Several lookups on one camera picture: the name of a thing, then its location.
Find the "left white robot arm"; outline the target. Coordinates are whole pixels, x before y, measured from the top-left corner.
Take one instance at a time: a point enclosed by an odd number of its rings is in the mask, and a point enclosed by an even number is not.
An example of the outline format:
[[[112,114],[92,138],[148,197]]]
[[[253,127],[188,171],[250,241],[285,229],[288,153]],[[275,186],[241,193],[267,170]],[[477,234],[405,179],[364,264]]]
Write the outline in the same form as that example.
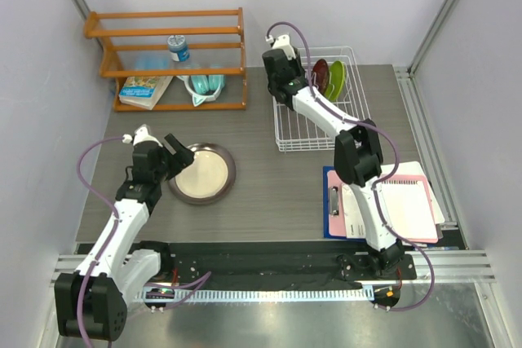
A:
[[[133,147],[132,163],[115,199],[99,196],[111,210],[108,222],[84,260],[54,284],[59,334],[80,338],[87,347],[95,340],[116,341],[135,295],[151,278],[163,282],[172,276],[165,245],[128,252],[161,199],[162,184],[194,162],[193,151],[174,135],[158,140],[147,126],[116,140]]]

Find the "white wire dish rack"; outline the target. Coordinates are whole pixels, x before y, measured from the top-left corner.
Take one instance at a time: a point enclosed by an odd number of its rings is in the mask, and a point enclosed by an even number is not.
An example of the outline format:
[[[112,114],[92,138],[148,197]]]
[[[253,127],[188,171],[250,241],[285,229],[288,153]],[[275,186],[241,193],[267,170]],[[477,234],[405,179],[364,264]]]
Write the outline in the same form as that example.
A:
[[[361,73],[354,50],[349,46],[312,47],[311,59],[306,58],[303,48],[299,50],[302,65],[314,66],[319,59],[330,65],[339,60],[346,64],[346,82],[334,102],[336,108],[360,120],[370,118]],[[327,151],[334,148],[334,141],[306,117],[291,111],[283,104],[273,103],[276,145],[281,152]]]

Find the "large brown rimmed cream plate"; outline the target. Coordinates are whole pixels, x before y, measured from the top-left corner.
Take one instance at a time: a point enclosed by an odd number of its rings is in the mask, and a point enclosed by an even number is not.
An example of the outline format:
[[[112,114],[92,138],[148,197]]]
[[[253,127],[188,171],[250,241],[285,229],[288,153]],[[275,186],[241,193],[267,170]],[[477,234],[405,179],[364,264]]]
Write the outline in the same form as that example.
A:
[[[237,177],[236,162],[225,147],[195,143],[194,162],[168,182],[172,194],[189,205],[209,205],[224,198]]]

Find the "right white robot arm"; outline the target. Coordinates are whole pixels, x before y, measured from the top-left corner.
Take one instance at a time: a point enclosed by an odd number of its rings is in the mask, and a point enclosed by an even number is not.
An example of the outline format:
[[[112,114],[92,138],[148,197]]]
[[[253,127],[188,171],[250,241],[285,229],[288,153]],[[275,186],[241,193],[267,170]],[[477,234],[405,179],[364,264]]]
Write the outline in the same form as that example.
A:
[[[287,57],[282,49],[270,49],[262,55],[268,76],[268,91],[279,104],[312,121],[334,140],[334,170],[348,185],[361,212],[365,240],[369,247],[368,267],[372,275],[385,279],[394,273],[405,250],[403,238],[389,224],[383,197],[382,134],[370,120],[347,115],[305,77],[300,57]]]

